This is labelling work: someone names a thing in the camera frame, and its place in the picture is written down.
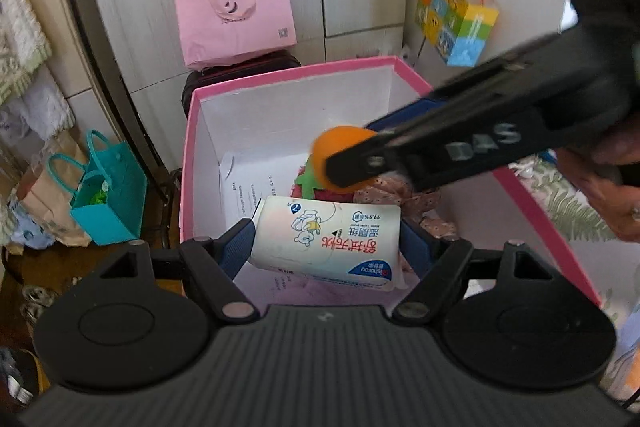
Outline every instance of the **bag handle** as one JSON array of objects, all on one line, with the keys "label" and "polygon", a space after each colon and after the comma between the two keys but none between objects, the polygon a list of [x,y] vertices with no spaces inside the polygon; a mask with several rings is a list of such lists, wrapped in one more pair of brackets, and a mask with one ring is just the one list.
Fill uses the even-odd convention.
[{"label": "bag handle", "polygon": [[[86,146],[89,149],[89,154],[91,155],[91,158],[94,160],[95,165],[98,168],[98,172],[104,177],[104,180],[107,182],[109,187],[113,187],[111,176],[107,174],[107,171],[104,169],[104,167],[102,166],[102,163],[100,162],[100,158],[98,158],[98,155],[95,153],[94,136],[97,137],[107,147],[113,147],[113,145],[111,144],[111,142],[109,142],[109,139],[104,134],[96,131],[95,129],[92,129],[91,131],[89,131],[89,133],[86,136]],[[87,177],[92,178],[96,174],[97,174],[96,172],[90,172]]]},{"label": "bag handle", "polygon": [[73,165],[74,167],[78,167],[82,171],[80,183],[82,182],[82,180],[84,179],[84,175],[86,174],[86,165],[81,164],[79,161],[74,160],[73,158],[71,158],[70,156],[67,156],[66,154],[60,154],[60,153],[52,154],[47,160],[47,172],[49,173],[49,176],[51,176],[51,179],[55,181],[60,187],[64,188],[67,192],[70,192],[74,196],[77,196],[78,190],[74,190],[68,185],[66,185],[65,182],[63,182],[58,176],[58,174],[53,170],[53,160],[62,160]]}]

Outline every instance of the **towel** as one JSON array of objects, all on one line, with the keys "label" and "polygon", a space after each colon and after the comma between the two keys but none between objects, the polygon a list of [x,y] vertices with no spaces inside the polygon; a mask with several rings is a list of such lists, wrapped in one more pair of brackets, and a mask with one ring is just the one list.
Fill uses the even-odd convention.
[{"label": "towel", "polygon": [[29,0],[0,0],[0,12],[18,63],[26,73],[33,73],[51,56],[51,46]]},{"label": "towel", "polygon": [[29,0],[0,0],[0,137],[12,144],[33,129],[46,141],[75,124],[44,66],[51,47]]}]

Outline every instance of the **black cable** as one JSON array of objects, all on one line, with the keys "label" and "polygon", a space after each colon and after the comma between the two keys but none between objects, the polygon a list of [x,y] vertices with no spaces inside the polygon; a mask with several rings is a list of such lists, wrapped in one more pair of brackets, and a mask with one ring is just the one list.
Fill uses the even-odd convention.
[{"label": "black cable", "polygon": [[2,257],[2,267],[4,267],[4,271],[13,277],[18,284],[24,285],[24,279],[22,276],[9,266],[9,251],[5,247],[0,248],[2,248],[0,251],[0,257]]},{"label": "black cable", "polygon": [[636,403],[636,400],[640,397],[640,387],[638,387],[635,391],[635,393],[633,393],[629,398],[627,398],[623,403],[622,403],[622,407],[624,409],[629,409],[629,407],[631,407],[633,404]]},{"label": "black cable", "polygon": [[427,41],[427,37],[422,38],[422,44],[420,44],[420,50],[418,54],[415,55],[414,63],[411,65],[412,68],[415,68],[415,65],[418,63],[418,58],[420,58],[420,54],[422,53],[422,49],[424,48],[424,43]]}]

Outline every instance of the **screw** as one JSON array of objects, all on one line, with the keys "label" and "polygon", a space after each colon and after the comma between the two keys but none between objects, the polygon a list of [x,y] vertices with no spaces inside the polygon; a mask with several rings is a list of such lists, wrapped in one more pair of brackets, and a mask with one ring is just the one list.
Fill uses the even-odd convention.
[{"label": "screw", "polygon": [[406,319],[422,319],[429,313],[429,307],[422,302],[403,302],[396,308],[398,313]]},{"label": "screw", "polygon": [[255,308],[248,302],[228,302],[222,306],[222,312],[225,317],[230,319],[245,319],[250,317],[255,311]]},{"label": "screw", "polygon": [[372,169],[380,169],[385,164],[385,159],[382,156],[370,156],[367,159],[367,165]]}]

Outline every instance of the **toilet paper package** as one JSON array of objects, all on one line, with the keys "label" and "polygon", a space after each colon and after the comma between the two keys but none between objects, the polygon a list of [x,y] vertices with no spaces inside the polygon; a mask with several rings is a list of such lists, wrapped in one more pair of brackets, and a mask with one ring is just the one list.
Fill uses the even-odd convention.
[{"label": "toilet paper package", "polygon": [[268,196],[254,221],[255,267],[361,288],[406,288],[398,206]]}]

